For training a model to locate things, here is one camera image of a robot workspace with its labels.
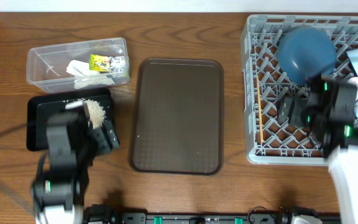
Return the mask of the yellow green snack wrapper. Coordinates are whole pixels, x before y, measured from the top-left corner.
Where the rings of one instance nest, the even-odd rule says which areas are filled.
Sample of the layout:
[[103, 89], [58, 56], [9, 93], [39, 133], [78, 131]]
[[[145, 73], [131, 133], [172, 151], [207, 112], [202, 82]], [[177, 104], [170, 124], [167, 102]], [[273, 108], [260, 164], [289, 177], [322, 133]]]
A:
[[97, 72], [117, 73], [123, 72], [126, 67], [124, 56], [108, 57], [102, 55], [89, 56], [89, 69]]

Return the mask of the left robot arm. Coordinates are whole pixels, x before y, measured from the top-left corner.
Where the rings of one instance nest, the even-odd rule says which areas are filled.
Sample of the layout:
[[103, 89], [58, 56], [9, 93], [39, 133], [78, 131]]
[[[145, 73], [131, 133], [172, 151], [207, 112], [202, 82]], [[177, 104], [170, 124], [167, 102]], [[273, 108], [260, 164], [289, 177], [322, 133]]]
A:
[[1, 182], [0, 190], [36, 223], [119, 223], [119, 214], [106, 205], [85, 207], [94, 158], [119, 148], [112, 121], [95, 128], [86, 106], [67, 108], [49, 117], [46, 137], [48, 153], [39, 159], [30, 189], [33, 206]]

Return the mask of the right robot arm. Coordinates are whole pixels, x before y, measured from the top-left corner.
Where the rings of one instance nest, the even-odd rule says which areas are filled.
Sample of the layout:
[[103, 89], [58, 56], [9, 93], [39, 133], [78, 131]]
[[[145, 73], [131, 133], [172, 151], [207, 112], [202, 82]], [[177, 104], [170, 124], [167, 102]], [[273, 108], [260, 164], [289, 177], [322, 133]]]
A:
[[328, 162], [342, 223], [358, 223], [358, 128], [354, 127], [357, 87], [338, 80], [314, 79], [306, 99], [285, 96], [278, 121], [307, 128]]

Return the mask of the white tissue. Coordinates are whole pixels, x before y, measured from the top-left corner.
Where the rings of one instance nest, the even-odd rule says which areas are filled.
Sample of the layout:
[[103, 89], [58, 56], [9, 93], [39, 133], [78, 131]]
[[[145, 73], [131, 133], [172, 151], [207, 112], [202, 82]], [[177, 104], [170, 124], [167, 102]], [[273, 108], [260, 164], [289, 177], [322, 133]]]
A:
[[75, 77], [74, 89], [83, 89], [91, 85], [113, 85], [114, 81], [98, 71], [90, 70], [89, 63], [72, 60], [66, 72]]

